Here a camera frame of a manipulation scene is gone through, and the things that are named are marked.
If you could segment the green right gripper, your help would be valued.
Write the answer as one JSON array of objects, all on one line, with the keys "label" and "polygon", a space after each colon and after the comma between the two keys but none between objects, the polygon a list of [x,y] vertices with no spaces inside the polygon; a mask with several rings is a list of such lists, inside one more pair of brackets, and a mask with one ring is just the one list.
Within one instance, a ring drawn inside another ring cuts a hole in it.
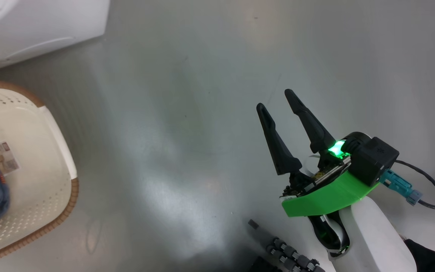
[{"label": "green right gripper", "polygon": [[276,123],[267,108],[262,103],[256,105],[276,173],[290,173],[290,185],[281,196],[281,205],[288,217],[328,215],[357,203],[373,191],[378,184],[368,186],[349,172],[352,157],[340,150],[345,143],[335,143],[335,138],[293,90],[286,89],[285,98],[307,133],[312,153],[327,151],[328,155],[338,159],[311,177],[300,172],[300,160],[292,156],[277,133]]}]

